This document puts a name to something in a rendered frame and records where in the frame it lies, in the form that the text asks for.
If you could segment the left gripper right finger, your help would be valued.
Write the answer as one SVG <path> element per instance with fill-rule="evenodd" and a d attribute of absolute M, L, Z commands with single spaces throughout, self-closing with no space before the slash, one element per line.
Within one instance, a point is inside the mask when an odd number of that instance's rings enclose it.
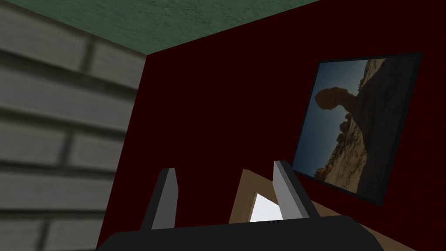
<path fill-rule="evenodd" d="M 320 217 L 291 165 L 285 160 L 274 161 L 273 187 L 284 220 Z"/>

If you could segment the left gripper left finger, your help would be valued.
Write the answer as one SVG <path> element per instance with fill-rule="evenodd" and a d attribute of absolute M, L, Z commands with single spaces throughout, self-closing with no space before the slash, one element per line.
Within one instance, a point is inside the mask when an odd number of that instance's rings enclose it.
<path fill-rule="evenodd" d="M 178 194 L 179 189 L 175 169 L 162 169 L 156 181 L 140 230 L 174 228 Z"/>

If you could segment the light wooden cabinet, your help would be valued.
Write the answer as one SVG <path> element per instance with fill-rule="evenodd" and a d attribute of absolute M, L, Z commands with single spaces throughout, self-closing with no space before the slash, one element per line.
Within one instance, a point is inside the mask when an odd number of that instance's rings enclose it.
<path fill-rule="evenodd" d="M 243 169 L 229 219 L 230 224 L 243 223 L 250 220 L 257 194 L 265 196 L 266 199 L 277 205 L 272 181 L 250 170 Z M 384 251 L 416 251 L 375 230 L 368 227 L 365 227 L 365 229 L 375 236 Z"/>

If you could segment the framed desert rock picture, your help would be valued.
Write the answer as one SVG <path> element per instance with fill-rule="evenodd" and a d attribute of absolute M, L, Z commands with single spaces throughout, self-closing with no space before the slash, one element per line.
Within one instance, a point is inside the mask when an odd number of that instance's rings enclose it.
<path fill-rule="evenodd" d="M 291 167 L 380 207 L 422 52 L 320 60 Z"/>

